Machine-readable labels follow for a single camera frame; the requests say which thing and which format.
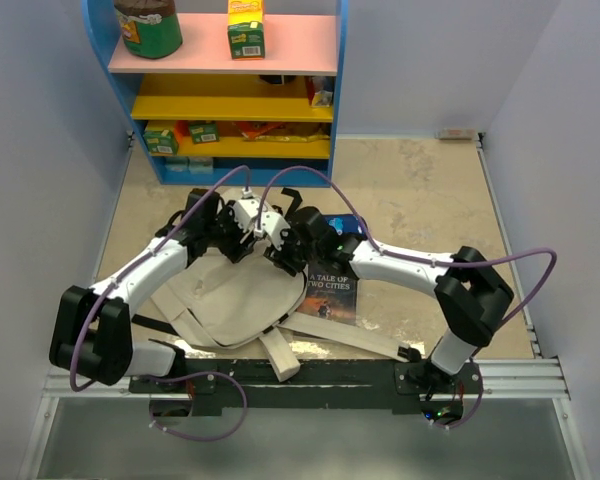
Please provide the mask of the blue dinosaur pencil case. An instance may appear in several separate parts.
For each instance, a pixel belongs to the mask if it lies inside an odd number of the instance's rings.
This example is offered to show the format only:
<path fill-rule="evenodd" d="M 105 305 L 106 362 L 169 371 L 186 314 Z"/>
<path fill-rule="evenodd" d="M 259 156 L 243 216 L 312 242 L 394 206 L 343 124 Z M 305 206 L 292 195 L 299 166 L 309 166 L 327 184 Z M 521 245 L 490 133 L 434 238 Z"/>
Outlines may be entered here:
<path fill-rule="evenodd" d="M 353 214 L 326 215 L 325 220 L 338 235 L 348 233 L 364 234 L 360 222 Z"/>

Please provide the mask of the dark tale of two cities book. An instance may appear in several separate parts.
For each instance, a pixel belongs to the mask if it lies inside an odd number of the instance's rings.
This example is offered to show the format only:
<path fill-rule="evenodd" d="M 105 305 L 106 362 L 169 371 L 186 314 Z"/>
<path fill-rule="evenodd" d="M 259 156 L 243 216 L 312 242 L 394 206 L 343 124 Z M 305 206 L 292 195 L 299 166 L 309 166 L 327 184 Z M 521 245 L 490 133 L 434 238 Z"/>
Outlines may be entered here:
<path fill-rule="evenodd" d="M 354 325 L 358 298 L 355 279 L 327 272 L 318 264 L 308 267 L 308 283 L 299 313 Z"/>

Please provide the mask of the cream canvas backpack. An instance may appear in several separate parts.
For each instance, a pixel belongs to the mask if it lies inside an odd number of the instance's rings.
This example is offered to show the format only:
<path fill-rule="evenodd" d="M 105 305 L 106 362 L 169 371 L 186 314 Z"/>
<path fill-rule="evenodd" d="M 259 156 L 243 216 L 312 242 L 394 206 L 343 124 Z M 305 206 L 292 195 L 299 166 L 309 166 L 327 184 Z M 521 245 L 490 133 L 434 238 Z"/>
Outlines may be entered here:
<path fill-rule="evenodd" d="M 213 249 L 151 295 L 159 318 L 136 315 L 133 323 L 180 338 L 183 349 L 229 352 L 260 344 L 281 382 L 300 370 L 289 332 L 304 341 L 331 341 L 383 358 L 420 360 L 420 344 L 299 313 L 309 265 L 290 276 L 265 259 L 263 248 L 238 264 Z"/>

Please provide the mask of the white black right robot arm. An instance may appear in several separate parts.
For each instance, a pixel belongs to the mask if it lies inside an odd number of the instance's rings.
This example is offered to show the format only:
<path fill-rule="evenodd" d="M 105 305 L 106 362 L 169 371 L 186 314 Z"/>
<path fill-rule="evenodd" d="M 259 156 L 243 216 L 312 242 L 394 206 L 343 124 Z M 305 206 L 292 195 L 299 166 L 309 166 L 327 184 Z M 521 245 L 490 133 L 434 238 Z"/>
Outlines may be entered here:
<path fill-rule="evenodd" d="M 471 247 L 454 254 L 393 250 L 366 233 L 338 233 L 315 207 L 289 217 L 260 212 L 254 233 L 269 240 L 265 256 L 278 268 L 296 274 L 315 262 L 334 276 L 382 281 L 415 290 L 438 301 L 447 330 L 431 352 L 425 369 L 428 386 L 449 392 L 461 380 L 461 368 L 486 347 L 513 301 L 506 281 Z"/>

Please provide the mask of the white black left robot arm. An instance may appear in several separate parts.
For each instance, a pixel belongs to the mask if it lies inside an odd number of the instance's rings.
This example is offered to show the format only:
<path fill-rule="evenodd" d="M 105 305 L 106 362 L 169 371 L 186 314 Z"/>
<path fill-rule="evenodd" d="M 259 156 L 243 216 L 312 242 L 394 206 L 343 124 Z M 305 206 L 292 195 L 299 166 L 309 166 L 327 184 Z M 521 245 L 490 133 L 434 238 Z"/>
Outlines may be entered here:
<path fill-rule="evenodd" d="M 134 342 L 132 321 L 152 294 L 209 248 L 234 262 L 250 253 L 260 203 L 249 189 L 237 200 L 225 200 L 216 191 L 194 188 L 185 208 L 171 215 L 129 263 L 89 287 L 69 287 L 60 298 L 49 360 L 69 372 L 71 388 L 80 390 L 78 377 L 113 385 L 124 377 L 151 376 L 165 392 L 180 390 L 187 368 L 176 361 L 176 348 Z"/>

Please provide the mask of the light blue tissue pack right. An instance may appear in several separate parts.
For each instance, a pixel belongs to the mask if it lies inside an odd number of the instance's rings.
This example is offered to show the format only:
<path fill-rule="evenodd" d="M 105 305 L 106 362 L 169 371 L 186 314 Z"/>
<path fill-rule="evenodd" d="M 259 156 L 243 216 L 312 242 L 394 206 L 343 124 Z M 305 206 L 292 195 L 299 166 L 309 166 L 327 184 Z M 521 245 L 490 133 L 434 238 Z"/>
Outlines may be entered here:
<path fill-rule="evenodd" d="M 214 170 L 214 158 L 204 156 L 190 156 L 188 169 L 192 174 L 211 174 Z"/>

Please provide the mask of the orange snack bag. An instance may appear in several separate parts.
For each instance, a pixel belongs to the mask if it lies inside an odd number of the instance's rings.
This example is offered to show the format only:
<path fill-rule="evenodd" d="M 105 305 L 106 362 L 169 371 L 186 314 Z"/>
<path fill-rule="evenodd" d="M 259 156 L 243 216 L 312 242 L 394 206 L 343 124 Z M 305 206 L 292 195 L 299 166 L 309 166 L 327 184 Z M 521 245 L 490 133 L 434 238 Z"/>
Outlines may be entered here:
<path fill-rule="evenodd" d="M 235 129 L 251 142 L 312 143 L 330 139 L 330 125 L 314 122 L 236 121 Z"/>

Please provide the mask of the green orange box right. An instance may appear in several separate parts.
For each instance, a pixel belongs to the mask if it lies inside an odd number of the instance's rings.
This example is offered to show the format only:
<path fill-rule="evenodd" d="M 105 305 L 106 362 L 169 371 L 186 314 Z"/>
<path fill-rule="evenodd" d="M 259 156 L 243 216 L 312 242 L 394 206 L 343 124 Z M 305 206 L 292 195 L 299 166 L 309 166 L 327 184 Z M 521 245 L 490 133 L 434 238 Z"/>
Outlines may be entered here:
<path fill-rule="evenodd" d="M 190 121 L 188 130 L 194 144 L 207 144 L 219 141 L 218 127 L 215 121 Z"/>

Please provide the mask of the green orange box left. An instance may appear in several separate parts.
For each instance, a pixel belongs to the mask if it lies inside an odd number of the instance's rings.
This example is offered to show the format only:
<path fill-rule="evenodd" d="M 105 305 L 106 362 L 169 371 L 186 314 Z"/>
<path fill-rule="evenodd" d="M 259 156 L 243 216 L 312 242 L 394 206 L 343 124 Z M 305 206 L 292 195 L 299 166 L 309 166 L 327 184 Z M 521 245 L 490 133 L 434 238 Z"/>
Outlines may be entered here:
<path fill-rule="evenodd" d="M 151 155 L 174 156 L 178 153 L 178 136 L 172 130 L 145 130 L 143 139 Z"/>

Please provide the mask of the blue yellow pink shelf unit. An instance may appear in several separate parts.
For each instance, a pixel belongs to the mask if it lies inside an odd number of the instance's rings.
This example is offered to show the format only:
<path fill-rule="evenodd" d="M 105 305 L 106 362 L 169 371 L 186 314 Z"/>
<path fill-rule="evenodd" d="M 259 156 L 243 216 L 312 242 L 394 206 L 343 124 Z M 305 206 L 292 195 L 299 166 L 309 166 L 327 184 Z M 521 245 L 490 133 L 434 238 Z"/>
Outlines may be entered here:
<path fill-rule="evenodd" d="M 83 22 L 92 49 L 132 128 L 136 145 L 166 185 L 211 185 L 245 164 L 251 182 L 323 187 L 333 173 L 348 27 L 348 4 L 338 1 L 332 15 L 267 14 L 264 59 L 233 60 L 225 13 L 182 12 L 183 45 L 158 60 L 132 55 L 124 46 L 110 1 L 84 1 Z M 334 78 L 330 107 L 309 105 L 305 78 Z M 215 121 L 218 142 L 179 141 L 178 156 L 214 158 L 211 174 L 170 172 L 164 158 L 147 151 L 149 126 L 177 121 Z M 312 143 L 247 141 L 236 121 L 314 122 L 330 125 L 330 139 Z"/>

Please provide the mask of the small carton on shelf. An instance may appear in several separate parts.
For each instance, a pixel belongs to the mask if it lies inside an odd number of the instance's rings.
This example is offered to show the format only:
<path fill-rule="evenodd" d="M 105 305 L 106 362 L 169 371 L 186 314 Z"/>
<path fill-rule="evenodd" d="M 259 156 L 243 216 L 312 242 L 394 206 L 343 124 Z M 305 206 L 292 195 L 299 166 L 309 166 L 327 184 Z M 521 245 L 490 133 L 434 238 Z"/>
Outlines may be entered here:
<path fill-rule="evenodd" d="M 309 105 L 313 108 L 330 107 L 333 103 L 334 78 L 307 76 L 305 78 Z"/>

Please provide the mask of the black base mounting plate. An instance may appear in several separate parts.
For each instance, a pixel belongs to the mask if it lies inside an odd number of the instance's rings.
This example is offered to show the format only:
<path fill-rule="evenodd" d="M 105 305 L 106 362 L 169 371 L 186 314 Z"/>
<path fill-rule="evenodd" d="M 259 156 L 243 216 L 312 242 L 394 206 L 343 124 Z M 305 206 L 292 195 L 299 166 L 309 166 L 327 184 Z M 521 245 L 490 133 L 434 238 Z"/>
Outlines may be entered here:
<path fill-rule="evenodd" d="M 465 401 L 484 392 L 474 363 L 453 377 L 437 374 L 423 361 L 302 360 L 291 379 L 280 382 L 266 360 L 188 360 L 179 382 L 130 381 L 130 392 L 146 395 L 159 416 L 175 409 L 179 416 L 219 416 L 225 409 L 389 410 L 423 414 L 452 423 L 465 413 Z"/>

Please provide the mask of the brown green canister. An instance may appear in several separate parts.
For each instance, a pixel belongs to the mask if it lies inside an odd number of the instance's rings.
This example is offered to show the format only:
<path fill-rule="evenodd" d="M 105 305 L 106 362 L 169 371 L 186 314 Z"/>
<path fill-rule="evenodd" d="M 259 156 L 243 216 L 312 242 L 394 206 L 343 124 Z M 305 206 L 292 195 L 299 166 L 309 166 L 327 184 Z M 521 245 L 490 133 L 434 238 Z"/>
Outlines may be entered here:
<path fill-rule="evenodd" d="M 175 2 L 119 0 L 114 10 L 124 45 L 135 56 L 160 59 L 183 43 Z"/>

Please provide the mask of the yellow green sponge box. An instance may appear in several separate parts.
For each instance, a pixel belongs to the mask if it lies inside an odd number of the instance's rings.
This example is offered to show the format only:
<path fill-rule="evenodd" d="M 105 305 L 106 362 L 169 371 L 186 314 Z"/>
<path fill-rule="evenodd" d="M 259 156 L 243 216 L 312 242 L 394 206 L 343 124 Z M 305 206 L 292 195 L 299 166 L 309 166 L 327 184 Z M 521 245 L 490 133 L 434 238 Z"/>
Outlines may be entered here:
<path fill-rule="evenodd" d="M 227 36 L 233 60 L 264 59 L 264 2 L 229 1 Z"/>

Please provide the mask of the white label on wall base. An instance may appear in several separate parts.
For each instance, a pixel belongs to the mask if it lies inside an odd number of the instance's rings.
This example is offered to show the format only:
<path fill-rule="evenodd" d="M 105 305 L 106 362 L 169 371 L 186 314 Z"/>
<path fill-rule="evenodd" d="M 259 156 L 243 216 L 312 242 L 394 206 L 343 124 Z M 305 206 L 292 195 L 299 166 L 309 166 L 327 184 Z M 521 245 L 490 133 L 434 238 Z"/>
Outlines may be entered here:
<path fill-rule="evenodd" d="M 442 141 L 474 141 L 478 132 L 471 128 L 443 128 L 436 132 L 436 138 Z"/>

